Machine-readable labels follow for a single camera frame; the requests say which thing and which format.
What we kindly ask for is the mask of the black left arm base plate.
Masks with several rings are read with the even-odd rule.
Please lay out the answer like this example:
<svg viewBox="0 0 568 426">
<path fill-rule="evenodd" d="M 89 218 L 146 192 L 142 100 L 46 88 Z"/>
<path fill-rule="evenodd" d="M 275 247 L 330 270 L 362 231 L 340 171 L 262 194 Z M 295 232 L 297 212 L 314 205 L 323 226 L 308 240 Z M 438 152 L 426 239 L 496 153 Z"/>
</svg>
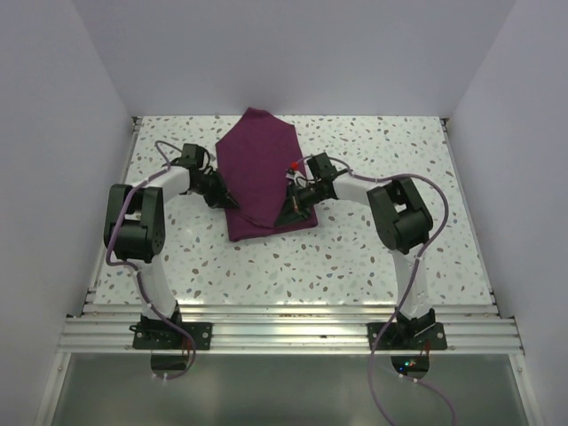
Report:
<svg viewBox="0 0 568 426">
<path fill-rule="evenodd" d="M 185 335 L 172 329 L 163 322 L 143 326 L 141 322 L 131 325 L 134 334 L 132 347 L 135 350 L 181 350 L 195 349 L 208 351 L 213 336 L 213 324 L 210 322 L 183 322 L 179 325 L 193 338 L 191 343 Z"/>
</svg>

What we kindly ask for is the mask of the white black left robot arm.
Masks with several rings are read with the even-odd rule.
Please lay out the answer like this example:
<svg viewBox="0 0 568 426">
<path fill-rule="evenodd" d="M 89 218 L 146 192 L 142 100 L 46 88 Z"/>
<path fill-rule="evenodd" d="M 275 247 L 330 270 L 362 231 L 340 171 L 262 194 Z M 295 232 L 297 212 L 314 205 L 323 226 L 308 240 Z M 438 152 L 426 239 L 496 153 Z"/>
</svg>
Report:
<svg viewBox="0 0 568 426">
<path fill-rule="evenodd" d="M 178 302 L 167 282 L 162 262 L 166 242 L 165 205 L 181 195 L 197 193 L 212 209 L 237 209 L 221 174 L 211 165 L 212 155 L 196 144 L 185 144 L 179 157 L 163 157 L 164 164 L 135 184 L 109 189 L 104 244 L 106 263 L 130 268 L 136 277 L 142 304 L 135 331 L 153 332 L 164 348 L 179 346 L 185 336 Z"/>
</svg>

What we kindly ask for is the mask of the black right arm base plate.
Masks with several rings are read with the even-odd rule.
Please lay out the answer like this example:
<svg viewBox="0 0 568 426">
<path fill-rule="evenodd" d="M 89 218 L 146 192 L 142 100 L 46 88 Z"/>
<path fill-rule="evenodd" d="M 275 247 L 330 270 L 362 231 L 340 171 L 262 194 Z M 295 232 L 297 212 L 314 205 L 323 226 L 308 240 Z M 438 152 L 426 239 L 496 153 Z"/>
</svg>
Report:
<svg viewBox="0 0 568 426">
<path fill-rule="evenodd" d="M 418 335 L 406 335 L 398 324 L 393 322 L 386 327 L 376 343 L 375 340 L 385 325 L 386 322 L 367 323 L 367 340 L 370 349 L 376 351 L 444 351 L 448 349 L 446 332 L 440 322 L 436 322 Z"/>
</svg>

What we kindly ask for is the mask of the purple cloth mat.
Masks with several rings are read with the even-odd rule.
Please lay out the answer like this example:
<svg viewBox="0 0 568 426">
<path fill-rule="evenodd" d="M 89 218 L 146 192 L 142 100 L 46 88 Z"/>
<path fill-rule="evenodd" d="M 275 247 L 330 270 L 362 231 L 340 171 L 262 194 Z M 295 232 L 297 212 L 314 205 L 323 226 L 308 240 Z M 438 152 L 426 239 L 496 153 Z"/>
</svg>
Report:
<svg viewBox="0 0 568 426">
<path fill-rule="evenodd" d="M 216 143 L 216 152 L 217 169 L 239 204 L 225 211 L 230 241 L 291 233 L 318 224 L 311 209 L 296 224 L 274 225 L 285 202 L 287 169 L 303 157 L 294 125 L 250 107 Z"/>
</svg>

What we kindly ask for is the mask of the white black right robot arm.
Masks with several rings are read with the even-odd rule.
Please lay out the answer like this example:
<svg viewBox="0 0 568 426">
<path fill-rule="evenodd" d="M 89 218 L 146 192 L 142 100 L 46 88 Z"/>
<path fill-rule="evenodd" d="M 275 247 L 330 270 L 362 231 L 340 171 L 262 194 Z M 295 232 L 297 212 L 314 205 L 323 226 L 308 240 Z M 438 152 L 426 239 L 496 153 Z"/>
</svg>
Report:
<svg viewBox="0 0 568 426">
<path fill-rule="evenodd" d="M 325 153 L 301 161 L 307 163 L 312 177 L 306 178 L 297 165 L 287 170 L 286 195 L 274 225 L 302 222 L 313 206 L 331 199 L 369 207 L 378 237 L 392 256 L 398 290 L 394 318 L 371 336 L 380 349 L 417 347 L 436 324 L 436 317 L 422 265 L 434 223 L 414 181 L 408 176 L 356 177 L 348 167 L 337 169 Z"/>
</svg>

